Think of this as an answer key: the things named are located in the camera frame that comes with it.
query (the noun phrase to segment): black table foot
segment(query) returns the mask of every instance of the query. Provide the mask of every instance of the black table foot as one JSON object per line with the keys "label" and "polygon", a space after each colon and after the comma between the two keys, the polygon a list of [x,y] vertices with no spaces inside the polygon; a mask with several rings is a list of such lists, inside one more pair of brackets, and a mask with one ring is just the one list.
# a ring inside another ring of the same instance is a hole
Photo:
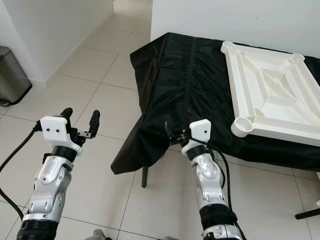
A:
{"label": "black table foot", "polygon": [[148,167],[142,167],[142,183],[141,187],[145,188],[147,186],[147,179],[148,179]]}
{"label": "black table foot", "polygon": [[306,219],[306,218],[314,217],[318,215],[320,215],[320,208],[296,214],[295,218],[299,220],[299,219]]}

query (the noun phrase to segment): black tablecloth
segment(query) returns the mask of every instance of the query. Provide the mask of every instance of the black tablecloth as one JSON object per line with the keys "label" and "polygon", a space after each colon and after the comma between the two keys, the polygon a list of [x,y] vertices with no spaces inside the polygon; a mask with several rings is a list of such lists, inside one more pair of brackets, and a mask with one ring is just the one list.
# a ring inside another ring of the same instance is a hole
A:
{"label": "black tablecloth", "polygon": [[[222,42],[167,33],[130,55],[142,116],[111,165],[115,174],[157,162],[169,147],[165,121],[170,119],[172,132],[179,134],[187,108],[211,121],[209,143],[228,155],[320,171],[320,147],[231,133],[235,116]],[[320,84],[320,59],[306,56],[304,62]]]}

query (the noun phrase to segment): white ceramic tile floor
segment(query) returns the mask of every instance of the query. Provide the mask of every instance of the white ceramic tile floor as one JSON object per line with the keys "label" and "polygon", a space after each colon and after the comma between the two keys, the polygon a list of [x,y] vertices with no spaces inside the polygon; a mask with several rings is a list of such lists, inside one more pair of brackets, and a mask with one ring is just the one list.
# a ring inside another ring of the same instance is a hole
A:
{"label": "white ceramic tile floor", "polygon": [[[113,240],[153,240],[167,235],[201,239],[195,182],[179,146],[171,147],[150,168],[147,188],[141,188],[141,170],[122,175],[110,170],[141,114],[129,54],[149,42],[152,3],[115,0],[114,10],[115,15],[61,73],[68,76],[57,76],[47,89],[33,87],[11,108],[0,107],[0,115],[4,114],[0,162],[43,116],[72,107],[72,123],[87,130],[93,110],[99,109],[100,135],[85,143],[83,155],[74,162],[56,239],[84,239],[94,229],[102,229]],[[27,203],[43,153],[49,151],[42,134],[36,133],[0,174],[1,187],[18,205]],[[320,182],[312,180],[317,179],[313,172],[227,159],[233,208],[248,239],[320,239],[319,216],[307,221],[294,218],[317,207]],[[16,239],[21,224],[17,219],[0,199],[0,239]]]}

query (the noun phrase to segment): white tray corner cup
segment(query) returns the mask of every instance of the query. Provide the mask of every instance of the white tray corner cup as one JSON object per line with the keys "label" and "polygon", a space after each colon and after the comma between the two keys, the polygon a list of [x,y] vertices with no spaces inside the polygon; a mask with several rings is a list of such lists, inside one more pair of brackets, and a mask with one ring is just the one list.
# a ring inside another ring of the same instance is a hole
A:
{"label": "white tray corner cup", "polygon": [[320,86],[305,57],[225,41],[235,120],[234,135],[248,134],[320,147]]}

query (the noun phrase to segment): white bracket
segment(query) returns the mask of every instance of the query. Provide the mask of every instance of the white bracket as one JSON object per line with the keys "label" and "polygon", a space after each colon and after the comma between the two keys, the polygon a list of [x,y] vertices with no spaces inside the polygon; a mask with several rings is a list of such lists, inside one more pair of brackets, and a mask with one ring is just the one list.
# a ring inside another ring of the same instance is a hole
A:
{"label": "white bracket", "polygon": [[[211,122],[208,119],[194,121],[190,123],[189,128],[191,129],[191,137],[193,137],[194,139],[197,139],[206,143],[210,140]],[[187,145],[185,145],[181,150],[182,155],[186,156],[187,152],[190,149],[200,145],[202,144],[193,140],[189,140]]]}
{"label": "white bracket", "polygon": [[82,148],[75,144],[70,134],[67,133],[66,124],[67,120],[64,117],[59,116],[45,116],[41,118],[41,127],[44,140],[50,147],[64,146],[76,151],[76,155],[80,156]]}

